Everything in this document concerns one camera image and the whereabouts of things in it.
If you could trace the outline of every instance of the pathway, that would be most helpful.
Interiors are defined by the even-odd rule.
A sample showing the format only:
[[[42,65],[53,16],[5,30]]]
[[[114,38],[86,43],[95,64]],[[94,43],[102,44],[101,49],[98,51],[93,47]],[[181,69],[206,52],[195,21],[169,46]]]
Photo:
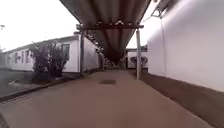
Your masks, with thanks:
[[[102,80],[116,84],[99,84]],[[92,74],[0,105],[10,128],[211,128],[127,71]]]

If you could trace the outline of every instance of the roof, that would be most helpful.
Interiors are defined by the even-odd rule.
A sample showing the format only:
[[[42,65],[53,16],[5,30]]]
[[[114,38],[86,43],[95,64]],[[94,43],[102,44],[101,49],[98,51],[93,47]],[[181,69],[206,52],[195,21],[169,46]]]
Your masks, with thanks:
[[[147,52],[147,45],[141,46],[141,52]],[[127,52],[137,52],[137,48],[127,48]]]
[[[39,44],[39,43],[53,43],[53,42],[64,43],[64,42],[69,42],[69,41],[73,41],[73,40],[78,40],[78,35],[76,35],[76,36],[67,36],[67,37],[62,37],[62,38],[54,38],[54,39],[49,39],[49,40],[44,40],[44,41],[41,41],[41,42],[28,44],[28,45],[21,46],[21,47],[18,47],[16,49],[4,52],[4,54],[9,54],[9,53],[16,52],[16,51],[19,51],[19,50],[27,49],[30,46],[35,45],[35,44]]]
[[[60,0],[84,26],[139,24],[151,0]],[[90,30],[112,61],[123,57],[134,29]]]

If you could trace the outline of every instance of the canopy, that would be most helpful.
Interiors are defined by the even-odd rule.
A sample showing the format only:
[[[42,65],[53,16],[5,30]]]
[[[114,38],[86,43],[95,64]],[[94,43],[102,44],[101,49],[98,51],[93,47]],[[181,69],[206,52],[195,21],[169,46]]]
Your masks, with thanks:
[[[151,0],[60,0],[104,49],[105,56],[119,61],[125,53],[135,25],[139,25]],[[132,26],[107,29],[109,26]]]

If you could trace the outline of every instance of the low building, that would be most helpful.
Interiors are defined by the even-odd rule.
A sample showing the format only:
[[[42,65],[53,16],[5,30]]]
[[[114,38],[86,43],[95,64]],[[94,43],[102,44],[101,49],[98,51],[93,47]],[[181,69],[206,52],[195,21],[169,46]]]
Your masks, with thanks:
[[[68,52],[68,61],[63,72],[80,72],[80,35],[50,39],[38,43],[56,43]],[[29,48],[34,45],[22,46],[3,54],[4,68],[18,71],[33,71],[34,60]],[[84,38],[84,70],[99,68],[98,47],[89,39]]]
[[[127,68],[129,68],[129,69],[136,68],[135,64],[131,61],[131,58],[136,57],[136,56],[137,56],[136,48],[126,50],[126,67]],[[147,46],[141,47],[141,56],[145,57],[146,59],[148,58]],[[145,65],[143,65],[142,68],[148,68],[148,61]]]

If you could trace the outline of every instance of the ground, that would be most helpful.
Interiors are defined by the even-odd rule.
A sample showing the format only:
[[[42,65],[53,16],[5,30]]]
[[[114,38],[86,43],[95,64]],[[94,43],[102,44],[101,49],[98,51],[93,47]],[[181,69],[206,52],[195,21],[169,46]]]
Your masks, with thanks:
[[[31,72],[0,70],[0,97],[27,90],[27,87],[13,87],[9,83],[21,79],[31,79],[31,76]]]
[[[127,71],[98,72],[0,104],[10,128],[211,128]]]
[[[143,72],[142,80],[216,128],[224,128],[224,93],[197,85],[153,76]]]

